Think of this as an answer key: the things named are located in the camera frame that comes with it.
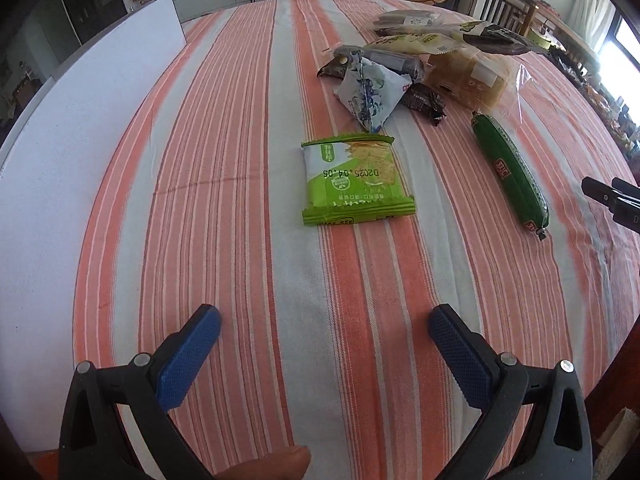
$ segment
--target packaged food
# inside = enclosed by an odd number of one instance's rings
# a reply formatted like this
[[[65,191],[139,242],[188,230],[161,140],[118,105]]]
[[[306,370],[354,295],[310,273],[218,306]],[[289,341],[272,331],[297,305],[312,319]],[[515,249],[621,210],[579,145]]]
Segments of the packaged food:
[[[411,83],[408,75],[398,75],[355,52],[335,95],[365,130],[376,134]]]
[[[444,34],[399,34],[387,36],[369,43],[365,48],[388,50],[403,54],[444,54],[464,47],[462,41],[454,40]]]
[[[399,25],[384,28],[380,36],[399,34],[443,34],[453,40],[463,41],[487,54],[519,56],[531,50],[543,53],[532,41],[491,22],[444,23],[435,25]]]
[[[415,56],[353,45],[342,45],[336,48],[334,50],[334,58],[318,71],[318,75],[329,75],[344,79],[347,66],[350,62],[353,62],[356,55],[385,66],[399,75],[408,75],[413,83],[424,80],[424,67],[420,59]]]
[[[353,224],[415,213],[391,151],[393,137],[355,134],[302,144],[305,225]]]
[[[443,18],[434,10],[392,10],[385,12],[365,25],[365,29],[374,30],[379,36],[395,34],[421,34],[422,27],[442,23]]]
[[[444,43],[441,38],[455,45]],[[474,46],[441,34],[389,36],[368,45],[370,48],[420,54],[424,84],[449,95],[472,110],[489,113],[507,88],[517,92],[520,63],[510,56],[486,54]]]
[[[549,208],[511,137],[491,116],[476,114],[472,125],[484,156],[494,167],[518,220],[544,240],[549,226]]]
[[[423,84],[411,85],[402,96],[400,102],[411,110],[425,114],[433,126],[438,126],[447,115],[444,113],[445,102],[436,91]]]

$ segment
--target green sausage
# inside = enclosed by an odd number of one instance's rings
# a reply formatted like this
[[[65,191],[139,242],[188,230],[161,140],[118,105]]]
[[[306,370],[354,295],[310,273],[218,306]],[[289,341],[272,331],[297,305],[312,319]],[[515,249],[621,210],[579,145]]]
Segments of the green sausage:
[[[476,114],[472,126],[518,220],[544,240],[545,228],[549,226],[549,208],[513,141],[491,116]]]

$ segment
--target blue gripper pad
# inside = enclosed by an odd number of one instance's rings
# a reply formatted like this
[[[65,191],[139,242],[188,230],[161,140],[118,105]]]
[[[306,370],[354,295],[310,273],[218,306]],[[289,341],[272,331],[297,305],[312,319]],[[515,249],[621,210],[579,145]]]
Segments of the blue gripper pad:
[[[220,335],[222,318],[212,307],[200,318],[158,375],[156,399],[166,413],[182,404]]]
[[[491,373],[468,340],[468,337],[475,334],[466,328],[449,305],[438,306],[432,311],[429,316],[429,334],[468,405],[484,411],[492,400],[494,385]]]

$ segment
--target plastic bag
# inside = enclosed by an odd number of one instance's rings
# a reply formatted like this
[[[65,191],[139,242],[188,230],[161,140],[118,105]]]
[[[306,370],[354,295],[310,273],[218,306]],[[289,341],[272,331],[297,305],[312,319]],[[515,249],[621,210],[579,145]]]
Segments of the plastic bag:
[[[365,48],[388,50],[402,54],[444,54],[465,46],[462,41],[454,40],[444,34],[399,34],[387,36],[369,43]]]
[[[435,90],[420,83],[411,85],[400,102],[411,110],[425,114],[433,126],[438,126],[440,121],[447,116],[444,112],[446,106],[444,98]]]
[[[379,36],[399,34],[442,34],[453,40],[479,48],[488,54],[519,56],[531,50],[540,51],[532,41],[491,22],[444,23],[380,28]]]
[[[347,66],[353,62],[356,55],[385,66],[399,75],[408,75],[413,83],[424,80],[424,67],[420,59],[415,56],[352,45],[343,45],[336,48],[334,50],[334,58],[318,71],[318,75],[329,75],[344,79]]]
[[[430,40],[431,36],[437,36],[438,39]],[[447,44],[442,38],[454,45]],[[501,100],[505,100],[508,111],[503,109],[503,115],[510,115],[514,110],[519,115],[518,92],[521,85],[531,79],[529,72],[516,58],[486,54],[474,46],[441,34],[389,36],[367,47],[420,54],[426,73],[425,85],[483,114],[490,114]],[[434,54],[438,50],[446,52]]]
[[[393,137],[358,134],[302,144],[305,225],[354,224],[415,213],[396,168]]]
[[[365,130],[376,134],[411,83],[408,75],[398,75],[355,52],[335,95]]]
[[[421,28],[437,25],[444,21],[442,15],[434,10],[392,10],[376,17],[364,26],[379,36],[396,34],[421,34]]]

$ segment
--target green snack package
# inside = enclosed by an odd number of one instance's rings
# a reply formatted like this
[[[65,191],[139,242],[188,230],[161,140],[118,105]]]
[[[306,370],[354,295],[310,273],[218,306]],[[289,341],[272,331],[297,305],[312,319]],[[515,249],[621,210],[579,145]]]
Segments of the green snack package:
[[[415,213],[391,152],[393,137],[354,134],[302,144],[305,225],[355,224]]]

